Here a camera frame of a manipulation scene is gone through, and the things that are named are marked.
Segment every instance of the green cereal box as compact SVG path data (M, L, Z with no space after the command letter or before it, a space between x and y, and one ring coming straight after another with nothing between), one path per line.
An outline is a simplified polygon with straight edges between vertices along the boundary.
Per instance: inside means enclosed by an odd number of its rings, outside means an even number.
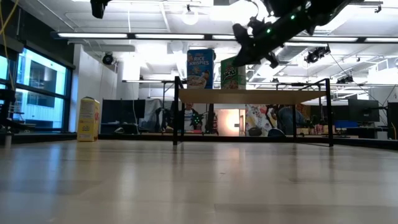
M246 68L234 67L232 62L235 57L221 61L221 89L223 90L245 90Z

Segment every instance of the shelf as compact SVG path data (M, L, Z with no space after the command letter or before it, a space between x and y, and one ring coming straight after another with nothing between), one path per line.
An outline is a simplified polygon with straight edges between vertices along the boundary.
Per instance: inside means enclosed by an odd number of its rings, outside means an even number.
M326 96L325 91L181 89L183 103L297 105Z

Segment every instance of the wooden floor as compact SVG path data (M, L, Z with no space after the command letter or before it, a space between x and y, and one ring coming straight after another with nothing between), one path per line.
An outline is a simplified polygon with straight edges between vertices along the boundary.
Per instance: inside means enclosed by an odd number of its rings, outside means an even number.
M0 149L0 223L398 222L398 154L76 141Z

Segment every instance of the rice krispies box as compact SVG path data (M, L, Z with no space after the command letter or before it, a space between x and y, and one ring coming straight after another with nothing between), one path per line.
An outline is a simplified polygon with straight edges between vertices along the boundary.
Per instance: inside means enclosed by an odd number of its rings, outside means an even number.
M189 50L187 60L188 88L213 88L214 50Z
M245 90L246 68L232 66L234 59L235 57L231 57L221 61L221 89Z

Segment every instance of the yellow box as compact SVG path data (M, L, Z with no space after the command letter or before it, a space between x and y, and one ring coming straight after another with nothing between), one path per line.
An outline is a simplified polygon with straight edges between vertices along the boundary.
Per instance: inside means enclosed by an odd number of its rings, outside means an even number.
M100 103L93 98L80 100L78 141L97 141L100 122Z

